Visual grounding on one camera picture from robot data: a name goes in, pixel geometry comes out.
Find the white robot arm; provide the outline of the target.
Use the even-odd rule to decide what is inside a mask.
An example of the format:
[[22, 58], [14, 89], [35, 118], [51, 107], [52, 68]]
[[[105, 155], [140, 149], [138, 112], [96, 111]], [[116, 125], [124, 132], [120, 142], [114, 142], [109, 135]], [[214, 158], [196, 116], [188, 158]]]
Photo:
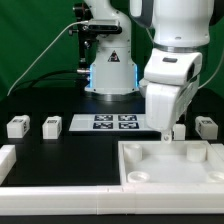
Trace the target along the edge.
[[[88, 92], [123, 95], [139, 90], [145, 98], [147, 126], [162, 139], [172, 139], [172, 128], [198, 90], [203, 64], [200, 49], [210, 41], [209, 26], [224, 17], [222, 0], [129, 0], [128, 16], [110, 0], [84, 0], [98, 31], [98, 49], [90, 65]], [[136, 78], [131, 59], [131, 23], [154, 28], [154, 47]]]

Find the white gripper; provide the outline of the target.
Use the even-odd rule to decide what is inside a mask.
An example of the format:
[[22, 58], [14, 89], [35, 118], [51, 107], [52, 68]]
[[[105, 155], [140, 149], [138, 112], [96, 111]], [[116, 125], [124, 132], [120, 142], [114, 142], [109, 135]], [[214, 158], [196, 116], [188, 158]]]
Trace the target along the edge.
[[202, 54], [174, 53], [154, 48], [139, 89], [145, 98], [146, 123], [172, 142], [173, 125], [187, 109], [199, 85]]

